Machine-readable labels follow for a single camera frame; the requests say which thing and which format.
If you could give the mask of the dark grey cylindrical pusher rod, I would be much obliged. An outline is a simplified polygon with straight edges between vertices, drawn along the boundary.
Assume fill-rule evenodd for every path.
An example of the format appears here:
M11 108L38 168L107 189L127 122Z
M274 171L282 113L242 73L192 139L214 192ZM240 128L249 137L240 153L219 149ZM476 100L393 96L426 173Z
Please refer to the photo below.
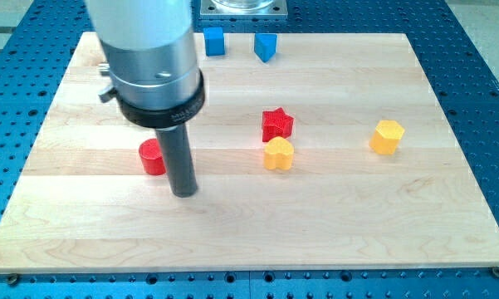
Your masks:
M155 134L172 193L180 198L193 196L198 185L186 125L157 129Z

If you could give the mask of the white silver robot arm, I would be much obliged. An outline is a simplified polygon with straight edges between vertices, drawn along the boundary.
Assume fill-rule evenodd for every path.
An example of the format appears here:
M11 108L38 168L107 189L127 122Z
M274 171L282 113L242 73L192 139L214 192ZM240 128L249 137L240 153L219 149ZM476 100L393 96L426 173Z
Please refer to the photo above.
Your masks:
M186 124L205 101L191 3L187 0L88 0L86 9L109 65L100 99L157 135L174 195L198 185Z

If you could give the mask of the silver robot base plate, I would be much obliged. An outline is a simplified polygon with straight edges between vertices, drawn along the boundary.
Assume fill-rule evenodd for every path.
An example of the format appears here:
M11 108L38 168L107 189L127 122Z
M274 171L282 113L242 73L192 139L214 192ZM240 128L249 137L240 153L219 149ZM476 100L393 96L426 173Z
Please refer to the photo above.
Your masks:
M201 0L201 19L286 19L287 0Z

